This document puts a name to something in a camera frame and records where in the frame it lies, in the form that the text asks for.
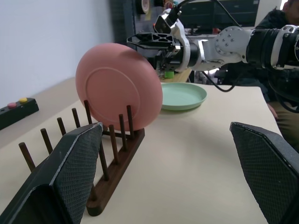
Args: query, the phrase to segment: person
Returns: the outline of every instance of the person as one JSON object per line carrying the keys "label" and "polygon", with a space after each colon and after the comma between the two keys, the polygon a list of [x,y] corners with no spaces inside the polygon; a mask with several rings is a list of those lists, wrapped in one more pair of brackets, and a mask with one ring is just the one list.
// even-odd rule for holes
{"label": "person", "polygon": [[[285,25],[299,26],[299,0],[288,0],[283,10],[269,12],[256,29],[281,29]],[[284,70],[284,74],[298,70]],[[249,64],[237,63],[228,66],[228,73],[222,84],[232,85],[241,75],[237,85],[240,86],[258,86],[261,88],[268,108],[277,121],[277,125],[284,139],[299,153],[299,114],[287,111],[276,100],[275,93],[268,82],[269,71],[266,69],[257,69]],[[288,106],[296,106],[292,102],[286,102]]]}

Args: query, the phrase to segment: robotic arm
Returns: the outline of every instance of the robotic arm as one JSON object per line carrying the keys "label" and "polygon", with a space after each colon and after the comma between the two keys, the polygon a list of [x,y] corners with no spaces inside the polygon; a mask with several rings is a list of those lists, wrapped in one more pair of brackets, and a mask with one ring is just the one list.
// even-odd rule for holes
{"label": "robotic arm", "polygon": [[277,72],[269,79],[274,91],[299,103],[299,77],[279,76],[279,70],[299,69],[299,27],[287,25],[282,29],[244,30],[233,26],[213,39],[190,41],[178,19],[180,14],[176,7],[165,10],[154,25],[156,33],[137,34],[128,38],[128,43],[159,50],[150,62],[155,69],[162,71],[184,71],[187,68],[206,71],[241,61],[266,68]]}

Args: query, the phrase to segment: white table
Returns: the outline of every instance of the white table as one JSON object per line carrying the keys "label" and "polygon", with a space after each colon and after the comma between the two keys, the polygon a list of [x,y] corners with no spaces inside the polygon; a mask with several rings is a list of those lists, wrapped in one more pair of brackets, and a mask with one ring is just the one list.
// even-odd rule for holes
{"label": "white table", "polygon": [[[75,92],[72,83],[39,94],[40,112],[0,131],[0,212],[30,174],[18,143],[26,142],[38,164],[47,156],[41,128],[47,129],[55,146],[61,138],[57,117],[63,118],[67,131],[74,129],[71,108],[76,107],[81,124],[87,124],[77,96],[67,95]],[[104,212],[98,217],[86,212],[83,224],[267,223],[245,181],[229,126],[237,121],[279,133],[276,122],[259,88],[236,87],[229,93],[203,88],[208,98],[198,109],[161,112],[146,128],[145,139]],[[73,104],[63,107],[63,102]],[[108,141],[104,148],[110,163]],[[102,174],[98,168],[95,181]]]}

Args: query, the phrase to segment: green plate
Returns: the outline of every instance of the green plate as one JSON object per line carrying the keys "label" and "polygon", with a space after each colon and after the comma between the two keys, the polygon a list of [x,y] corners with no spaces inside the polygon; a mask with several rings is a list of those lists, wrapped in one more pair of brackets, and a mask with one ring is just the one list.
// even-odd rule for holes
{"label": "green plate", "polygon": [[189,83],[164,83],[162,109],[183,111],[200,106],[207,97],[207,92]]}

